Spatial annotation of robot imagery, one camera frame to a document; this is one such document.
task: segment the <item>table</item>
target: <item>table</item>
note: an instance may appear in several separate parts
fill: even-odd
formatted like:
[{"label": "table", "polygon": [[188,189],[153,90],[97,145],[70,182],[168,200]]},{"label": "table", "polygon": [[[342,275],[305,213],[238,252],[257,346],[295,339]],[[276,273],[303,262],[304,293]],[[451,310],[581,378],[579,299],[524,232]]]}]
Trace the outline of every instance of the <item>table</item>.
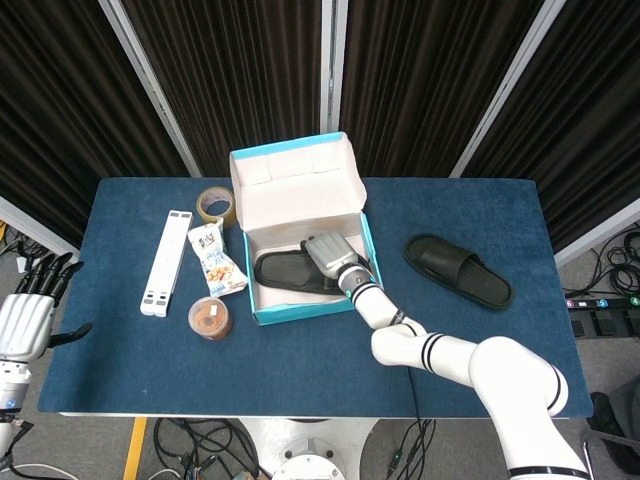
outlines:
[{"label": "table", "polygon": [[[535,184],[509,179],[364,179],[378,263],[389,296],[428,331],[479,342],[505,335],[555,364],[570,396],[562,416],[591,402],[553,261]],[[373,417],[414,414],[406,369],[373,358],[371,331],[355,312],[259,327],[245,290],[224,297],[232,333],[212,343],[187,323],[207,294],[187,244],[166,318],[139,311],[170,209],[195,211],[227,178],[103,180],[81,249],[61,330],[93,322],[82,341],[55,350],[39,400],[47,412],[227,417]],[[194,225],[200,220],[194,219]],[[487,310],[416,273],[404,242],[430,232],[477,252],[515,288],[505,311]],[[244,268],[240,229],[225,232]],[[424,417],[486,417],[473,390],[420,372]]]}]

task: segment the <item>curtain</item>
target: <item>curtain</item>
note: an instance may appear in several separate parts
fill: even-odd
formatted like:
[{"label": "curtain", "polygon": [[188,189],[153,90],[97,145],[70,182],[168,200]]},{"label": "curtain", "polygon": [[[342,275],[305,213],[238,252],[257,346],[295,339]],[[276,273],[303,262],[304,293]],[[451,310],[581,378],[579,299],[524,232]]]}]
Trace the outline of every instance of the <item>curtain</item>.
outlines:
[{"label": "curtain", "polygon": [[360,173],[448,176],[541,4],[350,0],[340,124]]},{"label": "curtain", "polygon": [[322,2],[124,0],[204,175],[229,151],[319,133]]},{"label": "curtain", "polygon": [[464,176],[535,180],[560,250],[640,197],[639,102],[638,2],[570,0]]},{"label": "curtain", "polygon": [[5,199],[79,246],[101,178],[187,174],[97,2],[0,12]]}]

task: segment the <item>slide sandal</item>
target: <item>slide sandal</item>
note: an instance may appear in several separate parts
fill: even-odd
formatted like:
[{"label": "slide sandal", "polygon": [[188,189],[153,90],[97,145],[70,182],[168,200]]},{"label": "slide sandal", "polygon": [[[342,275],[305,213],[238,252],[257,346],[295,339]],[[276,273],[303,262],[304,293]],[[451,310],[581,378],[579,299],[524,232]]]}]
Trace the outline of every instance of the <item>slide sandal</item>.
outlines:
[{"label": "slide sandal", "polygon": [[506,308],[513,289],[473,252],[435,235],[417,235],[404,247],[404,258],[425,277],[490,308]]},{"label": "slide sandal", "polygon": [[302,250],[260,255],[253,267],[259,284],[295,292],[344,295],[337,280],[326,278]]}]

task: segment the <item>snack package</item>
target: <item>snack package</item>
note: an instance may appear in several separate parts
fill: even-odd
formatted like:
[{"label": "snack package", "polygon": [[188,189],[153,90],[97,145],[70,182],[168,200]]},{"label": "snack package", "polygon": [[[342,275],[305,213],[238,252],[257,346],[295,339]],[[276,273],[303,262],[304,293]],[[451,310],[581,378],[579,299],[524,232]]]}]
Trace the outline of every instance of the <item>snack package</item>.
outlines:
[{"label": "snack package", "polygon": [[189,241],[202,265],[212,297],[238,292],[247,286],[247,277],[224,253],[219,225],[208,223],[189,230]]}]

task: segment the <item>floor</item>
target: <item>floor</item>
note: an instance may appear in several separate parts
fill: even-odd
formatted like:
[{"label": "floor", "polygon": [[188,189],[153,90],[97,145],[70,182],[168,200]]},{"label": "floor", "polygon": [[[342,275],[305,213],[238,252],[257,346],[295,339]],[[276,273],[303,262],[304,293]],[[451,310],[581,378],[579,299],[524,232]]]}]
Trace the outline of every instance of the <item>floor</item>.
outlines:
[{"label": "floor", "polygon": [[[559,273],[565,287],[584,284],[593,270],[594,258],[585,254],[569,263]],[[0,257],[0,299],[11,293],[20,276],[14,254]],[[58,320],[64,313],[63,301]],[[640,374],[640,340],[581,340],[578,350],[590,391],[610,393]],[[47,352],[31,365],[33,381],[21,416],[35,423],[34,429],[15,450],[16,464],[47,463],[63,468],[82,480],[122,478],[129,447],[132,419],[62,417],[42,414],[36,404],[40,386],[51,360]],[[146,440],[138,470],[138,479],[147,479],[161,468],[151,442],[154,420],[147,426]],[[361,478],[384,479],[389,460],[399,445],[408,423],[384,420],[371,432],[361,458]],[[556,425],[567,441],[579,451],[579,436],[584,420],[557,420]],[[604,447],[592,447],[599,480],[632,478],[618,470]],[[52,472],[30,468],[30,474]],[[10,473],[0,478],[17,478]],[[160,480],[172,478],[158,477]],[[488,420],[440,420],[423,478],[432,479],[500,479],[506,478],[498,438]]]}]

